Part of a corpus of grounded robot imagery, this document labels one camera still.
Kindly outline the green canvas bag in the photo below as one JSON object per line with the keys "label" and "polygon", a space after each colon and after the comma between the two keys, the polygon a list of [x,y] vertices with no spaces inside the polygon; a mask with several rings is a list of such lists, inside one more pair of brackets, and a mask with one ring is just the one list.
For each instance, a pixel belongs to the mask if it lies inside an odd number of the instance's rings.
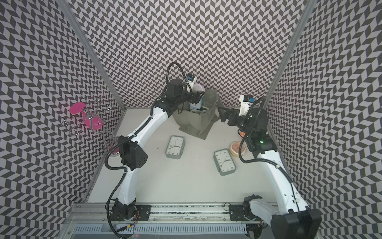
{"label": "green canvas bag", "polygon": [[217,90],[213,89],[206,89],[202,100],[203,107],[207,108],[204,113],[197,114],[191,112],[190,104],[186,102],[184,110],[180,114],[176,110],[172,116],[180,126],[180,131],[205,140],[214,123],[220,119],[217,109],[222,107],[223,104]]}

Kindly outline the orange round clock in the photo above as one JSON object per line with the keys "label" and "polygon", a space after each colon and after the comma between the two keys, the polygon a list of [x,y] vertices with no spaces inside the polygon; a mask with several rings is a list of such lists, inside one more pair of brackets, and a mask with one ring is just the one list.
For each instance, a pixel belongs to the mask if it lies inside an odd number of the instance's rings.
{"label": "orange round clock", "polygon": [[[240,143],[241,143],[240,141],[235,141],[229,147],[230,153],[235,157],[239,157]],[[242,145],[241,154],[242,156],[246,154],[246,146],[244,144]]]}

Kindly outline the large green analog clock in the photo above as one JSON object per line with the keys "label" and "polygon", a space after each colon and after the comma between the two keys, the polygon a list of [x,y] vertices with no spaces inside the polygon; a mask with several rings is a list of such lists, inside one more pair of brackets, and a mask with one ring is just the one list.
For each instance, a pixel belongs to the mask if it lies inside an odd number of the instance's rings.
{"label": "large green analog clock", "polygon": [[213,159],[221,176],[227,176],[236,171],[236,166],[228,149],[222,149],[214,152]]}

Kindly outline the green rectangular analog clock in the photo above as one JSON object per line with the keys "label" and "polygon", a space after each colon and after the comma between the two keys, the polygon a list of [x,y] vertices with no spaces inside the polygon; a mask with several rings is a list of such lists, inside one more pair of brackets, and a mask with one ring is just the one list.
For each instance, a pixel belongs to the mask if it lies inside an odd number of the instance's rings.
{"label": "green rectangular analog clock", "polygon": [[180,159],[185,148],[185,138],[182,136],[172,135],[170,137],[165,154],[167,158]]}

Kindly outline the pink round alarm clock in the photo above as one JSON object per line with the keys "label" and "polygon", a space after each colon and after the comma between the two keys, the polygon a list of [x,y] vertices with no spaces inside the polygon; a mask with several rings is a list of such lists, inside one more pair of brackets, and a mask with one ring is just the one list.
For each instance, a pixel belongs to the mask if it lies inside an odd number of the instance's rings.
{"label": "pink round alarm clock", "polygon": [[193,84],[192,91],[193,93],[203,93],[205,92],[205,88],[203,85],[195,83]]}

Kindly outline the blue square alarm clock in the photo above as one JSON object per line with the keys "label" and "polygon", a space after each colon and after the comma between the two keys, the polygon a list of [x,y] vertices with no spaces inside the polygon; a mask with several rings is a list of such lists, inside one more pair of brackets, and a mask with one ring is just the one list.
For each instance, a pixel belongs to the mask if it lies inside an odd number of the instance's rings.
{"label": "blue square alarm clock", "polygon": [[200,100],[198,103],[189,103],[191,110],[200,110],[203,107],[203,101]]}

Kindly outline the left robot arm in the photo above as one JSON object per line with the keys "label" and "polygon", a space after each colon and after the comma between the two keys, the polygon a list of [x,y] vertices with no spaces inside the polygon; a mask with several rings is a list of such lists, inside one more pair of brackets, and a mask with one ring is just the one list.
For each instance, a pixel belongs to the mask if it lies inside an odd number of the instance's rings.
{"label": "left robot arm", "polygon": [[186,102],[198,103],[205,91],[193,92],[191,81],[177,62],[172,62],[166,70],[166,86],[150,107],[146,120],[130,135],[121,136],[118,143],[105,157],[105,167],[109,170],[123,170],[122,178],[111,192],[105,208],[107,216],[119,216],[123,220],[137,217],[136,190],[139,168],[147,162],[144,151],[148,139],[156,129]]}

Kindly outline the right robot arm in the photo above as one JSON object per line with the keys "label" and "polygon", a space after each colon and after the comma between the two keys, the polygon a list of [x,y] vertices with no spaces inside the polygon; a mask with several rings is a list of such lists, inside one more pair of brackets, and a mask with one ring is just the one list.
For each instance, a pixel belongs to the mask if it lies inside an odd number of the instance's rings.
{"label": "right robot arm", "polygon": [[278,148],[267,133],[269,119],[264,103],[265,98],[261,97],[254,101],[245,99],[241,109],[217,106],[220,120],[244,133],[239,146],[245,144],[253,158],[244,159],[242,152],[238,152],[240,161],[260,164],[277,201],[277,206],[272,206],[259,195],[247,196],[241,214],[248,221],[260,219],[270,227],[276,239],[314,239],[322,214],[301,197],[284,167]]}

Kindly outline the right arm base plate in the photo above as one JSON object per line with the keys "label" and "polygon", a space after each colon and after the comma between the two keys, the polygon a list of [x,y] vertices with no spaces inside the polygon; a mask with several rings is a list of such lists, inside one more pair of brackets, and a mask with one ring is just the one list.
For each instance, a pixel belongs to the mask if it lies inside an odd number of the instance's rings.
{"label": "right arm base plate", "polygon": [[256,217],[253,215],[246,215],[242,205],[232,205],[228,206],[228,212],[230,220],[233,222],[239,221],[254,221]]}

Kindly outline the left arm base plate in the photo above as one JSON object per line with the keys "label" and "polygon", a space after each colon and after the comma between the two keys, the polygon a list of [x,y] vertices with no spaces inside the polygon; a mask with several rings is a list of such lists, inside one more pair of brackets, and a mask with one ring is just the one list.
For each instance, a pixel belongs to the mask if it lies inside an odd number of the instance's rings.
{"label": "left arm base plate", "polygon": [[112,221],[148,221],[151,214],[151,205],[114,205],[110,210]]}

